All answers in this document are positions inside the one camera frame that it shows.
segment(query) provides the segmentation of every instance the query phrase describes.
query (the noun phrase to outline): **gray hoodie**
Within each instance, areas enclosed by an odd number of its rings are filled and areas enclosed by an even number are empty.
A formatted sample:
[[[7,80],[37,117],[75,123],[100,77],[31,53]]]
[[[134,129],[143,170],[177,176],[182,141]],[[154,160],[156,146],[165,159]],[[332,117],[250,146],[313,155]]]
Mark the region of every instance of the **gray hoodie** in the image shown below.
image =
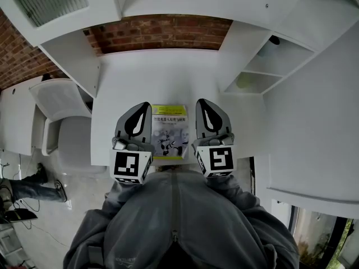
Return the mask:
[[[299,267],[293,236],[257,197],[232,175],[194,171],[115,182],[102,210],[87,212],[63,267],[156,268],[172,242],[199,268]]]

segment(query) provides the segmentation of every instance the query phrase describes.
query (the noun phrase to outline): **robot image on book cover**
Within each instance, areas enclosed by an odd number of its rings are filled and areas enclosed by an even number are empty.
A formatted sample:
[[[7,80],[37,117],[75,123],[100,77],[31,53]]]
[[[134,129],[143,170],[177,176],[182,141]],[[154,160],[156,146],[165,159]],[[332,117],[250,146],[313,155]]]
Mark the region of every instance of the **robot image on book cover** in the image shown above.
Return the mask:
[[[154,159],[184,159],[190,132],[184,105],[152,105]]]

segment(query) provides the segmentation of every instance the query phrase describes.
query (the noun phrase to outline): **red brick wall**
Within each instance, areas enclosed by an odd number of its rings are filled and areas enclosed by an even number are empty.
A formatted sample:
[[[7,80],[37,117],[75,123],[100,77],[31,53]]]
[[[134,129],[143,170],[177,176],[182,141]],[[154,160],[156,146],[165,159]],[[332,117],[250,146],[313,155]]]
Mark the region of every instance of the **red brick wall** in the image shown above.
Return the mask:
[[[25,40],[0,9],[0,89],[45,73],[64,76],[40,49]]]
[[[84,29],[97,55],[127,50],[218,50],[232,20],[197,15],[144,15]]]

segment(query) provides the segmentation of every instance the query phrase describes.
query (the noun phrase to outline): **jeans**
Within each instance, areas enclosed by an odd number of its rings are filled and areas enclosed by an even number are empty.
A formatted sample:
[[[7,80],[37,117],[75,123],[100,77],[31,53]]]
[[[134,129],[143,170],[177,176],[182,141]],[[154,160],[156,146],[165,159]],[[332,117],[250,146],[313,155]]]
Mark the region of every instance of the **jeans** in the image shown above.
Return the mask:
[[[22,180],[9,180],[12,187],[13,199],[33,198],[35,200],[48,200],[62,202],[61,195],[54,188],[43,187],[43,181],[34,174]]]

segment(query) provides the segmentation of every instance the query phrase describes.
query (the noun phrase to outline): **hoodie zipper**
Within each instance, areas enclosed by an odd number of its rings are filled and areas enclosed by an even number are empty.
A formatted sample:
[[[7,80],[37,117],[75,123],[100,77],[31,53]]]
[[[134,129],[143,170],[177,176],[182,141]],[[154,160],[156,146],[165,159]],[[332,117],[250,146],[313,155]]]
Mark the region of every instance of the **hoodie zipper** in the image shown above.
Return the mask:
[[[180,193],[178,189],[177,174],[172,173],[172,240],[178,242],[178,229],[180,228]]]

